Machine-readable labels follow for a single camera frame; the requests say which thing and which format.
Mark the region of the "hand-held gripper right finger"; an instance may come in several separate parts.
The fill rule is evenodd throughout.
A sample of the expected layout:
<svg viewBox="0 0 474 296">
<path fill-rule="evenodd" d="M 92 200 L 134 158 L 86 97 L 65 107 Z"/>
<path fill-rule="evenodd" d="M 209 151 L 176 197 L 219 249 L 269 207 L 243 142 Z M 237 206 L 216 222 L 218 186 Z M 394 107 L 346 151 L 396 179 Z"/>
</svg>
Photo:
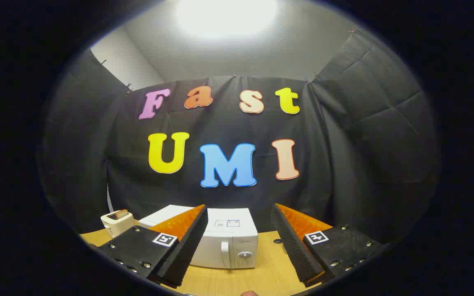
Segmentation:
<svg viewBox="0 0 474 296">
<path fill-rule="evenodd" d="M 348 224 L 333 227 L 275 203 L 271 222 L 306 287 L 344 276 L 374 257 L 382 244 Z"/>
</svg>

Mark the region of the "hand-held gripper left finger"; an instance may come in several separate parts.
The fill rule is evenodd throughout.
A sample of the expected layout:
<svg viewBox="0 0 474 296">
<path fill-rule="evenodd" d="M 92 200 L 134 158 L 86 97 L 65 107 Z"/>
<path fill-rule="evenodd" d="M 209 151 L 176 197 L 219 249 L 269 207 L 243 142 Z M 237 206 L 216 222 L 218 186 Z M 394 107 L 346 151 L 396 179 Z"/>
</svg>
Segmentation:
<svg viewBox="0 0 474 296">
<path fill-rule="evenodd" d="M 177 288 L 207 224 L 208 213 L 203 204 L 149 229 L 139 225 L 130 227 L 97 250 L 126 271 Z"/>
</svg>

